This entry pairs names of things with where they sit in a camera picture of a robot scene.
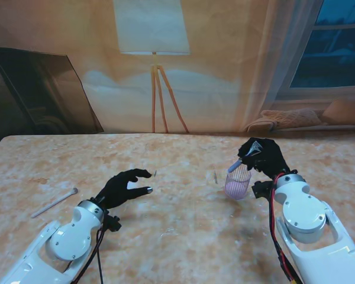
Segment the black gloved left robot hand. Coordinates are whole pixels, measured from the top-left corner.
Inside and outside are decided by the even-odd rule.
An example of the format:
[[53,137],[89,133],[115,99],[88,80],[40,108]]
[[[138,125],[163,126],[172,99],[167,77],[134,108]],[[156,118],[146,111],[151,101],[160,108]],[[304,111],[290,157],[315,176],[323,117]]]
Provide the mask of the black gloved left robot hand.
[[153,192],[149,186],[128,189],[128,183],[136,183],[139,178],[150,178],[151,173],[146,169],[131,169],[110,178],[104,188],[94,198],[95,202],[104,209],[116,208],[125,202],[148,195]]

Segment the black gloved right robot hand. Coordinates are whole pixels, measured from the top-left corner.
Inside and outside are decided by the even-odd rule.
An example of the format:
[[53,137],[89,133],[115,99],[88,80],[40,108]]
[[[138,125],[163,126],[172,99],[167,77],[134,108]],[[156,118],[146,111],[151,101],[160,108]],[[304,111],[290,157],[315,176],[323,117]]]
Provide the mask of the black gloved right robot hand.
[[247,170],[255,169],[263,172],[267,177],[274,179],[281,173],[289,173],[291,170],[283,158],[278,144],[268,138],[249,138],[238,149],[238,157]]

